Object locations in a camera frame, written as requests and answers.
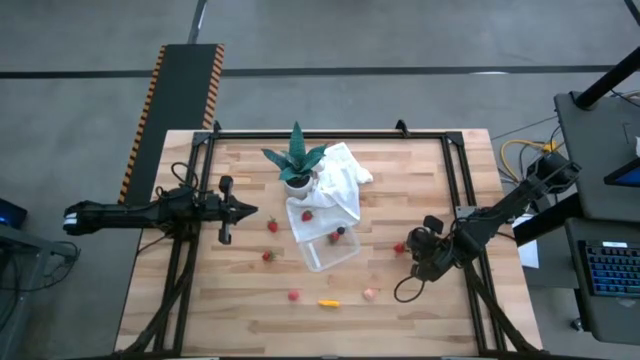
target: yellow and black hazard stripe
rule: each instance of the yellow and black hazard stripe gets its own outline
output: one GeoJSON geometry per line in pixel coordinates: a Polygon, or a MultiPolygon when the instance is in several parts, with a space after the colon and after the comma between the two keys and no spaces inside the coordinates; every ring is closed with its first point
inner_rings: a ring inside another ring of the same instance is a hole
{"type": "Polygon", "coordinates": [[[142,133],[144,132],[144,126],[147,124],[147,117],[149,116],[149,107],[151,106],[151,99],[153,98],[153,92],[156,89],[156,83],[158,82],[158,74],[160,72],[160,65],[164,59],[165,46],[160,48],[160,54],[158,60],[156,60],[156,66],[153,68],[151,75],[151,83],[149,84],[149,91],[147,92],[147,98],[144,101],[144,107],[142,109],[142,115],[140,115],[140,121],[138,121],[138,129],[136,131],[136,137],[133,140],[133,146],[129,153],[129,162],[127,163],[127,171],[124,174],[122,180],[122,187],[120,188],[120,197],[118,198],[118,204],[124,204],[124,199],[127,196],[127,190],[129,189],[129,183],[131,182],[131,173],[133,172],[133,164],[138,156],[140,149],[140,140],[142,140],[142,133]]]}
{"type": "Polygon", "coordinates": [[[213,69],[211,70],[211,79],[209,80],[209,92],[207,93],[207,102],[204,106],[204,119],[202,120],[202,128],[211,130],[213,128],[213,117],[216,109],[216,99],[218,97],[218,87],[220,85],[220,74],[222,73],[222,60],[224,59],[224,45],[216,46],[216,54],[213,58],[213,69]]]}

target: white paper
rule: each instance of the white paper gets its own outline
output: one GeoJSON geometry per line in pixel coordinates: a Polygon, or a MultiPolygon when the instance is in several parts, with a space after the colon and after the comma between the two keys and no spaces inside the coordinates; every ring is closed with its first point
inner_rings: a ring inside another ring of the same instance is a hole
{"type": "MultiPolygon", "coordinates": [[[[520,216],[513,222],[512,228],[522,224],[525,221],[528,221],[532,217],[533,215],[529,215],[529,214],[524,214],[520,216]]],[[[540,268],[540,262],[538,260],[537,240],[533,240],[527,244],[520,246],[518,248],[518,253],[520,254],[520,263],[522,264],[522,266],[526,266],[534,269],[540,268]]]]}

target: white pot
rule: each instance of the white pot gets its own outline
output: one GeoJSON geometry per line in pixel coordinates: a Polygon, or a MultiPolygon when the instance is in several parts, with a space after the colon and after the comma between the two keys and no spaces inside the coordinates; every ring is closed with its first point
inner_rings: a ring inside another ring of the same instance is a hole
{"type": "Polygon", "coordinates": [[[294,188],[292,186],[289,186],[289,184],[287,184],[287,182],[284,181],[284,191],[287,193],[287,195],[298,198],[300,200],[307,197],[307,193],[311,191],[312,187],[313,187],[313,177],[311,176],[309,176],[309,181],[307,181],[307,183],[304,186],[299,188],[294,188]]]}

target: green leaf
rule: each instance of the green leaf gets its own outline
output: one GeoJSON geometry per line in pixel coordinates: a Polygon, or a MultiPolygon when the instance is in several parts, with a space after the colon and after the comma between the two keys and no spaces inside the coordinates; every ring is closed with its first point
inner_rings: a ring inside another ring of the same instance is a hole
{"type": "Polygon", "coordinates": [[[293,156],[291,156],[291,154],[289,154],[288,151],[284,151],[282,150],[282,154],[284,155],[284,157],[287,159],[287,161],[289,161],[291,163],[291,165],[296,168],[296,169],[300,169],[300,163],[298,162],[298,160],[294,159],[293,156]]]}
{"type": "Polygon", "coordinates": [[[306,158],[306,162],[304,163],[301,171],[311,171],[311,168],[316,166],[316,164],[319,163],[320,160],[322,160],[323,156],[324,154],[322,153],[311,154],[311,157],[306,158]]]}
{"type": "Polygon", "coordinates": [[[298,160],[299,164],[304,162],[304,156],[307,151],[304,147],[304,136],[302,135],[302,129],[300,129],[300,125],[296,121],[293,125],[293,131],[291,132],[291,138],[289,139],[289,154],[298,160]]]}
{"type": "Polygon", "coordinates": [[[282,181],[295,179],[297,177],[300,177],[300,174],[298,174],[295,170],[293,170],[290,167],[282,170],[282,172],[280,173],[280,180],[282,181]]]}
{"type": "Polygon", "coordinates": [[[309,150],[309,153],[304,157],[304,166],[301,170],[311,170],[312,167],[316,166],[324,157],[324,150],[326,148],[327,145],[320,145],[309,150]]]}
{"type": "Polygon", "coordinates": [[[262,153],[267,159],[276,164],[276,166],[278,166],[280,170],[284,170],[290,166],[287,158],[282,155],[276,154],[273,150],[262,149],[262,153]]]}

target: potted plant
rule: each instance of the potted plant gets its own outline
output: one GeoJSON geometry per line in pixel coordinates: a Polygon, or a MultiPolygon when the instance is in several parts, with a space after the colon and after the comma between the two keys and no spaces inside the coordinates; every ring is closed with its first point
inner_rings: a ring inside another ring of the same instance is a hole
{"type": "Polygon", "coordinates": [[[282,151],[280,155],[273,150],[262,149],[262,153],[280,168],[280,180],[284,181],[287,194],[304,199],[313,186],[313,168],[322,160],[326,147],[320,145],[307,153],[302,130],[296,121],[289,139],[289,151],[282,151]]]}

